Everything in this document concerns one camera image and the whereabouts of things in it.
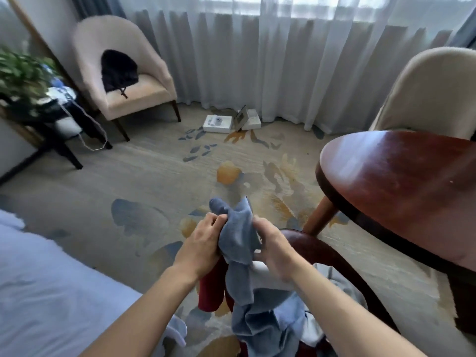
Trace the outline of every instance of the floor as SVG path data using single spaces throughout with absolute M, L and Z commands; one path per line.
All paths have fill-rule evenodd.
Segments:
M 235 203 L 246 195 L 259 216 L 281 228 L 302 227 L 323 197 L 314 168 L 333 137 L 283 120 L 253 132 L 205 133 L 199 127 L 209 110 L 198 104 L 179 109 L 182 123 L 170 105 L 122 118 L 129 143 L 104 122 L 112 150 L 91 152 L 70 141 L 82 170 L 50 152 L 0 187 L 0 207 L 24 218 L 29 231 L 140 292 L 172 263 L 210 197 Z M 360 272 L 402 335 L 426 354 L 476 356 L 475 344 L 453 325 L 445 275 L 393 250 L 344 215 L 319 238 Z M 170 354 L 235 356 L 226 305 L 205 313 L 197 302 L 194 290 L 177 311 L 188 325 L 187 347 Z

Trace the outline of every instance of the white object in box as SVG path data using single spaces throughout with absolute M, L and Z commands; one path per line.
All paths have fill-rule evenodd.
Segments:
M 248 110 L 248 120 L 243 125 L 241 130 L 252 130 L 252 129 L 259 129 L 261 128 L 261 120 L 259 120 L 258 113 L 256 109 L 249 109 Z
M 233 118 L 224 115 L 207 115 L 203 123 L 203 130 L 212 133 L 227 133 L 231 132 L 233 126 Z

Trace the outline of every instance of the person's left hand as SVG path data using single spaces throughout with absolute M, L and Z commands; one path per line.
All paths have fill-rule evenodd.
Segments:
M 178 251 L 173 266 L 195 280 L 201 279 L 219 259 L 218 236 L 228 216 L 207 213 Z

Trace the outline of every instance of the baseboard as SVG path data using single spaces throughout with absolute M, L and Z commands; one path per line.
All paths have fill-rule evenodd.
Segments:
M 3 185 L 4 183 L 8 182 L 16 174 L 20 173 L 23 169 L 25 169 L 28 165 L 32 164 L 35 160 L 37 160 L 40 156 L 42 156 L 49 149 L 50 148 L 48 148 L 46 145 L 40 146 L 38 148 L 38 150 L 35 151 L 32 155 L 30 155 L 24 161 L 22 161 L 20 164 L 16 165 L 12 169 L 10 169 L 8 172 L 3 174 L 0 177 L 0 186 Z

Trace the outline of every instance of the green plant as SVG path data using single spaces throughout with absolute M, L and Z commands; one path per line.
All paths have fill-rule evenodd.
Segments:
M 58 77 L 53 60 L 0 50 L 0 98 L 8 103 L 19 101 L 33 106 L 46 95 L 53 77 Z

